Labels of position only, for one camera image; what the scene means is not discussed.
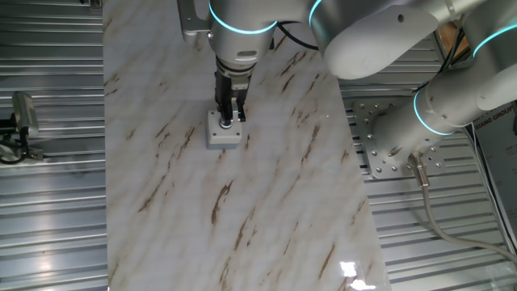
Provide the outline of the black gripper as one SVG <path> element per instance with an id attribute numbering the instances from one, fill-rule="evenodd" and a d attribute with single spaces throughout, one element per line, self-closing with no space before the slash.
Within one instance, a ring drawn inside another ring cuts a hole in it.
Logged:
<path id="1" fill-rule="evenodd" d="M 221 114 L 219 121 L 220 126 L 231 126 L 233 122 L 245 122 L 246 114 L 244 104 L 246 102 L 248 89 L 246 89 L 243 97 L 232 99 L 230 103 L 223 103 L 225 96 L 232 96 L 231 78 L 226 77 L 219 70 L 214 73 L 214 76 L 216 78 L 215 100 L 218 105 L 218 112 Z M 246 74 L 245 76 L 247 78 L 247 84 L 250 85 L 251 74 Z"/>

